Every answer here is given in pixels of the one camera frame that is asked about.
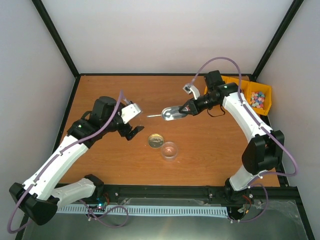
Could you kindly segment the silver metal scoop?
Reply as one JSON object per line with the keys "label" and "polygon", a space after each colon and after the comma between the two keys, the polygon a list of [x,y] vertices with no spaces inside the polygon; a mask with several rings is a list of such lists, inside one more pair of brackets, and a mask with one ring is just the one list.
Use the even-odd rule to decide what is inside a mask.
{"label": "silver metal scoop", "polygon": [[153,114],[153,115],[147,115],[147,118],[155,118],[155,117],[161,117],[165,121],[172,121],[177,119],[182,119],[187,116],[187,114],[181,114],[179,113],[179,107],[180,106],[170,106],[166,107],[162,110],[161,114]]}

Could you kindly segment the yellow popsicle candy bin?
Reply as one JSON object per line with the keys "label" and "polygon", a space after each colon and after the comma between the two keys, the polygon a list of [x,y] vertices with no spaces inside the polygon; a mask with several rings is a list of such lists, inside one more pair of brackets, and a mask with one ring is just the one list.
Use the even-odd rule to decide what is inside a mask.
{"label": "yellow popsicle candy bin", "polygon": [[241,92],[243,93],[245,99],[248,101],[250,99],[250,81],[242,79],[241,80],[241,84],[240,84],[240,88],[241,88]]}

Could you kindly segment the yellow star candy bin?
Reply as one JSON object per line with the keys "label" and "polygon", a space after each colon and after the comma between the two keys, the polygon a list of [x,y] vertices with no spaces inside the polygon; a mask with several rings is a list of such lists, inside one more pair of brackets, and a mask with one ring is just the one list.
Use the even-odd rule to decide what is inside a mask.
{"label": "yellow star candy bin", "polygon": [[272,105],[272,87],[270,85],[250,81],[245,97],[258,115],[268,115]]}

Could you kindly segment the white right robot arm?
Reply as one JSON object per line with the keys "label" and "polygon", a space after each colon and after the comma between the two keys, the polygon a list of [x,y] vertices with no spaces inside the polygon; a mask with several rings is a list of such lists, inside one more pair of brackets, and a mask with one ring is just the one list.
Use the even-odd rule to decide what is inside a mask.
{"label": "white right robot arm", "polygon": [[235,119],[243,131],[248,145],[245,148],[239,170],[225,181],[224,197],[234,203],[247,190],[250,184],[262,178],[264,174],[275,169],[282,162],[284,134],[274,131],[251,108],[237,82],[226,83],[218,70],[204,76],[207,93],[201,95],[192,84],[187,83],[184,91],[192,94],[178,112],[183,115],[196,116],[204,110],[215,106],[224,108]]}

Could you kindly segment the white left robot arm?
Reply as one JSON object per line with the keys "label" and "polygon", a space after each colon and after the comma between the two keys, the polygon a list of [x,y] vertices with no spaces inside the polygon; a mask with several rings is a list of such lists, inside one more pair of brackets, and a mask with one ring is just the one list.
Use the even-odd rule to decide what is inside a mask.
{"label": "white left robot arm", "polygon": [[43,166],[24,183],[14,183],[9,193],[32,221],[41,226],[50,221],[57,210],[73,202],[99,201],[104,195],[104,182],[93,174],[81,180],[56,187],[69,168],[107,133],[118,132],[130,141],[143,126],[133,128],[129,122],[142,112],[134,102],[101,96],[75,121],[61,144]]}

